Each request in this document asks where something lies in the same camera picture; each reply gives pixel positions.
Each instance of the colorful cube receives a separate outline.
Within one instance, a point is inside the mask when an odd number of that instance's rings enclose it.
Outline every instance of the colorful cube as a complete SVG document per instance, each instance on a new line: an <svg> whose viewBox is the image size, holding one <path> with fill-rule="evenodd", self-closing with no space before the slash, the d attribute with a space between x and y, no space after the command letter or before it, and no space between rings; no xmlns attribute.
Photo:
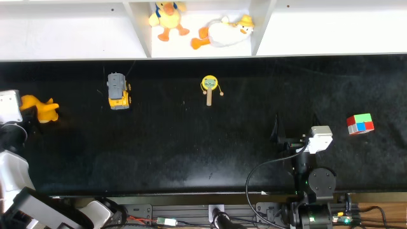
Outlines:
<svg viewBox="0 0 407 229"><path fill-rule="evenodd" d="M351 135L364 134L375 129L369 113L354 115L348 118L346 122L348 123L349 134Z"/></svg>

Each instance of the yellow toy truck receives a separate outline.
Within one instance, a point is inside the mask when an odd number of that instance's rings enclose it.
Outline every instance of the yellow toy truck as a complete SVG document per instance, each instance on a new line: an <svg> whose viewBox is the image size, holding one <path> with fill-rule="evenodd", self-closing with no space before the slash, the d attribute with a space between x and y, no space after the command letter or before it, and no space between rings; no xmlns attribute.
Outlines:
<svg viewBox="0 0 407 229"><path fill-rule="evenodd" d="M126 77L120 73L111 73L107 76L109 88L109 105L111 109L128 109L132 104L130 91L132 87L126 82Z"/></svg>

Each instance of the plush duck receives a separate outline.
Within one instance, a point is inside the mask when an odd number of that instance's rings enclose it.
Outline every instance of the plush duck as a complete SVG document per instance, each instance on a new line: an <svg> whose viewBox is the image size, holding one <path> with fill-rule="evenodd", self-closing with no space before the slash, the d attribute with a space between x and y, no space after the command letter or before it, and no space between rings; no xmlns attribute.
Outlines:
<svg viewBox="0 0 407 229"><path fill-rule="evenodd" d="M33 95L25 95L21 97L22 105L20 110L31 108L33 106L37 107L37 116L40 123L47 123L49 121L57 121L58 114L55 109L59 108L58 104L53 103L53 99L50 99L46 104L40 102Z"/></svg>
<svg viewBox="0 0 407 229"><path fill-rule="evenodd" d="M228 17L215 20L199 30L199 37L193 38L191 46L197 50L202 45L211 44L215 47L225 47L237 44L247 39L253 32L254 24L249 15L244 15L236 24L230 23Z"/></svg>
<svg viewBox="0 0 407 229"><path fill-rule="evenodd" d="M156 2L156 11L153 13L148 22L151 26L160 24L164 28L163 34L158 35L158 39L162 41L169 41L169 34L171 29L178 29L179 35L185 36L190 33L188 29L185 29L180 24L181 15L179 10L185 11L186 7L184 3L175 2Z"/></svg>

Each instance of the yellow hat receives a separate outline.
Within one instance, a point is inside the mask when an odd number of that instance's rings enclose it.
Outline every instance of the yellow hat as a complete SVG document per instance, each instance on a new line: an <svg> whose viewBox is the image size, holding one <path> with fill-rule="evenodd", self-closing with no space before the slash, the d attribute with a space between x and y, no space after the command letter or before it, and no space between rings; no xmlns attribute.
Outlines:
<svg viewBox="0 0 407 229"><path fill-rule="evenodd" d="M250 17L249 15L243 15L242 19L239 22L237 22L237 24L243 25L243 26L254 27L254 24L252 22L252 17Z"/></svg>

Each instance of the black tabletop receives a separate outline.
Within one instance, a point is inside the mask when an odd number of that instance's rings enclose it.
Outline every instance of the black tabletop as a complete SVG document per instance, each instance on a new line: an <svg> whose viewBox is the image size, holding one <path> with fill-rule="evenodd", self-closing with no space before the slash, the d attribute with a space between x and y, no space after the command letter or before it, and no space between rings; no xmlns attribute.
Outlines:
<svg viewBox="0 0 407 229"><path fill-rule="evenodd" d="M109 73L126 74L133 106L113 111ZM216 76L206 106L200 82ZM314 115L333 132L317 163L337 191L407 190L407 56L0 64L0 89L49 98L60 118L23 152L37 190L50 195L241 192L256 165L281 157L274 116L307 133ZM375 131L349 136L346 119L371 113ZM291 193L282 163L263 167L252 191Z"/></svg>

